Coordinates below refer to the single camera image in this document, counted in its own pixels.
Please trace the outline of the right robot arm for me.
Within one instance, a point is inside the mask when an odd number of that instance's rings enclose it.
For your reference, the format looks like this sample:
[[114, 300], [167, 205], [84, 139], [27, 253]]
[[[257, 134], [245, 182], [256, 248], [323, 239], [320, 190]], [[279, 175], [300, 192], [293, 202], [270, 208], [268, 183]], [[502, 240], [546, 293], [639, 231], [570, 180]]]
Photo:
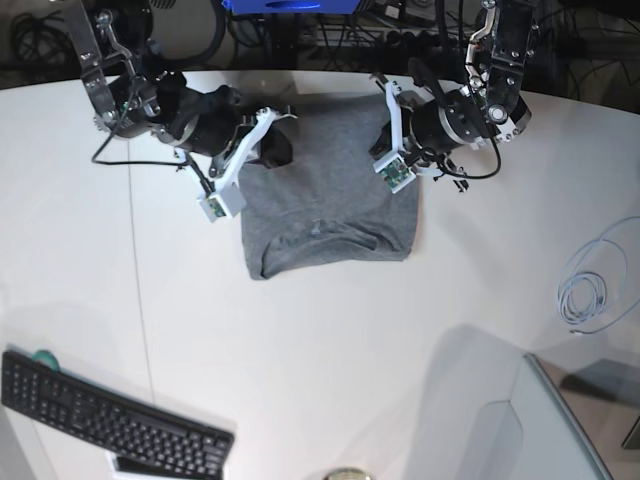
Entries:
[[190, 56], [169, 59], [152, 40], [154, 16], [171, 1], [72, 1], [62, 17], [79, 62], [79, 78], [94, 109], [96, 127], [110, 138], [153, 134], [165, 144], [211, 158], [220, 170], [257, 124], [260, 102], [246, 101], [223, 85], [209, 93], [188, 87], [184, 71], [201, 66], [222, 45], [226, 11], [210, 9], [209, 44]]

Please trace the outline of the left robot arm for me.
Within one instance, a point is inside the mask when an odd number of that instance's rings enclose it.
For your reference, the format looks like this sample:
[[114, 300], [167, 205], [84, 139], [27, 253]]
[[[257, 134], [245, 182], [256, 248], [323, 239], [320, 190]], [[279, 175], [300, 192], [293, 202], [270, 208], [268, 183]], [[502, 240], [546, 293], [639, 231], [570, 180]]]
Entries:
[[375, 75], [390, 114], [370, 150], [376, 171], [424, 167], [432, 175], [459, 177], [462, 170], [449, 160], [453, 150], [508, 142], [526, 128], [531, 114], [520, 90], [537, 30], [534, 4], [485, 1], [482, 8], [482, 26], [463, 40], [458, 89], [444, 91], [435, 73], [416, 57], [407, 68], [415, 86], [431, 93], [427, 102]]

